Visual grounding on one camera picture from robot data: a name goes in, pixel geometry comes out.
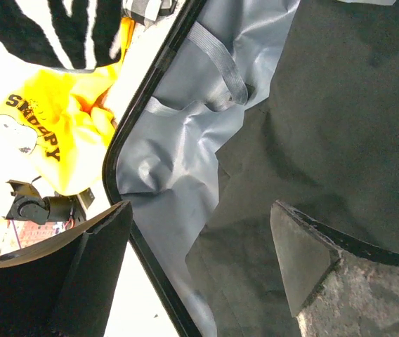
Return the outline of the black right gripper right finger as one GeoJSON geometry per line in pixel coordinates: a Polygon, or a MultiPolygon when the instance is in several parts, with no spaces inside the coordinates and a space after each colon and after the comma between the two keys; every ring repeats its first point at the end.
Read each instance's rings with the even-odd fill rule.
{"type": "Polygon", "coordinates": [[[275,202],[270,226],[302,336],[399,336],[399,253],[275,202]]]}

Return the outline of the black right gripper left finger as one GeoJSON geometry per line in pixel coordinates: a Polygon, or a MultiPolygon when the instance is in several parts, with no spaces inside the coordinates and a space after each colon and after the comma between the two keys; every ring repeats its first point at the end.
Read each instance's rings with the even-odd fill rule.
{"type": "Polygon", "coordinates": [[[0,336],[104,336],[132,220],[121,201],[0,256],[0,336]]]}

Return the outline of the black garment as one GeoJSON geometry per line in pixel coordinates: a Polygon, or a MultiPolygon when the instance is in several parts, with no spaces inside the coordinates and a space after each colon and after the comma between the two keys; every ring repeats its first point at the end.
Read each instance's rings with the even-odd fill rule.
{"type": "Polygon", "coordinates": [[[399,1],[301,1],[268,97],[218,151],[186,256],[218,336],[302,336],[270,226],[280,201],[399,253],[399,1]]]}

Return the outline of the zebra pattern fleece blanket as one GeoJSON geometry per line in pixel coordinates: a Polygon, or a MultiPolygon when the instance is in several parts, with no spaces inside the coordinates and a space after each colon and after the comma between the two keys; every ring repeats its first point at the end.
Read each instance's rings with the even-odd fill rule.
{"type": "Polygon", "coordinates": [[[0,1],[0,43],[24,62],[93,72],[121,57],[121,1],[0,1]]]}

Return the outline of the black white checkered cloth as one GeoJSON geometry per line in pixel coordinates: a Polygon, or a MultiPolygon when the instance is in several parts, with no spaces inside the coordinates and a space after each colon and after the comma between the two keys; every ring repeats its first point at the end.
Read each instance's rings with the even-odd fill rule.
{"type": "Polygon", "coordinates": [[[122,2],[122,17],[131,18],[145,27],[172,15],[177,0],[126,0],[122,2]]]}

